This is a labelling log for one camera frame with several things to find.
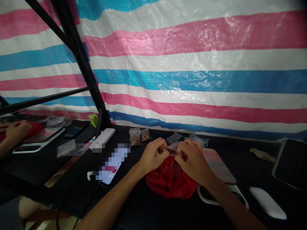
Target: reflected hand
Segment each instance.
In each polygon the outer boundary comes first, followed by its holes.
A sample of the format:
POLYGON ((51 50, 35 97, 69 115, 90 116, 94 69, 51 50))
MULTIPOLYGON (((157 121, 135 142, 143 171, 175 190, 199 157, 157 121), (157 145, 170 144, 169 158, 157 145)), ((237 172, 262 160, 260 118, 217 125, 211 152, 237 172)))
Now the reflected hand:
POLYGON ((162 162, 169 156, 169 152, 166 147, 167 143, 164 139, 159 137, 158 139, 150 142, 137 163, 138 167, 141 169, 143 176, 152 170, 158 168, 162 162), (158 152, 158 149, 162 147, 162 153, 158 152))
POLYGON ((10 123, 6 128, 6 138, 18 143, 28 135, 31 129, 32 125, 26 120, 10 123))

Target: white power bank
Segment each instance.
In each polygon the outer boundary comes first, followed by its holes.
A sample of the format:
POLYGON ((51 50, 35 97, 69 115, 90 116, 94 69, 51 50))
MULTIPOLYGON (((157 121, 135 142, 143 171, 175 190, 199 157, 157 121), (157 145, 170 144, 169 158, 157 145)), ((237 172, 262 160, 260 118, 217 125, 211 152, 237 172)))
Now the white power bank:
POLYGON ((105 144, 107 143, 110 138, 115 133, 115 129, 112 128, 106 128, 96 139, 95 141, 90 145, 90 149, 93 148, 99 148, 98 144, 105 144))

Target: smartphone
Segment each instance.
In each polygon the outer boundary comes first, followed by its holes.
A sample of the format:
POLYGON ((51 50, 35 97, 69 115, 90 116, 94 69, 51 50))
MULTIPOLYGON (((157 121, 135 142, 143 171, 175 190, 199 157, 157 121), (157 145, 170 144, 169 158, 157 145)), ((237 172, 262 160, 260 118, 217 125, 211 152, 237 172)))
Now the smartphone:
POLYGON ((307 192, 307 143, 285 139, 279 150, 272 174, 276 179, 307 192))
POLYGON ((68 131, 68 133, 66 133, 64 135, 65 138, 74 138, 75 136, 78 135, 79 132, 82 131, 82 129, 84 129, 85 126, 76 126, 73 129, 71 129, 70 131, 68 131))

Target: reflected red bag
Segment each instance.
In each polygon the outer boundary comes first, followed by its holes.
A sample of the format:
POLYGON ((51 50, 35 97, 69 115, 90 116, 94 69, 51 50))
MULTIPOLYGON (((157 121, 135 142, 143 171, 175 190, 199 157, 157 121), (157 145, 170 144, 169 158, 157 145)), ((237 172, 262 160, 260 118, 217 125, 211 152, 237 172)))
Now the reflected red bag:
MULTIPOLYGON (((35 123, 35 122, 31 122, 31 121, 28 121, 31 125, 32 125, 32 128, 31 130, 29 131, 28 135, 26 136, 25 139, 27 139, 28 137, 38 133, 39 131, 43 130, 45 127, 41 124, 38 124, 38 123, 35 123)), ((3 133, 0 135, 0 140, 4 140, 6 138, 6 133, 3 133)))
POLYGON ((174 157, 166 158, 157 169, 148 173, 145 179, 153 192, 167 199, 188 199, 198 186, 180 168, 174 157))

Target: digital scale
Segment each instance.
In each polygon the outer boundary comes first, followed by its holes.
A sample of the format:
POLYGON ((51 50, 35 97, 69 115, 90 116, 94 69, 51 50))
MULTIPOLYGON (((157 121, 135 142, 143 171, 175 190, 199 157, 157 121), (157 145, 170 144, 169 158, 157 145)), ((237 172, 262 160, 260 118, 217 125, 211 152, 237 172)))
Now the digital scale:
MULTIPOLYGON (((232 173, 229 171, 223 160, 220 158, 219 154, 213 150, 213 149, 203 149, 202 154, 204 155, 208 165, 214 172, 214 174, 222 180, 230 189, 230 191, 237 197, 237 199, 246 207, 249 209, 249 205, 241 193, 240 189, 236 185, 237 180, 232 175, 232 173)), ((213 204, 213 205, 220 205, 216 199, 203 187, 199 186, 197 187, 197 193, 199 198, 207 203, 207 204, 213 204)))
POLYGON ((23 141, 23 144, 16 148, 13 153, 35 153, 56 139, 65 131, 64 128, 45 128, 37 134, 23 141))

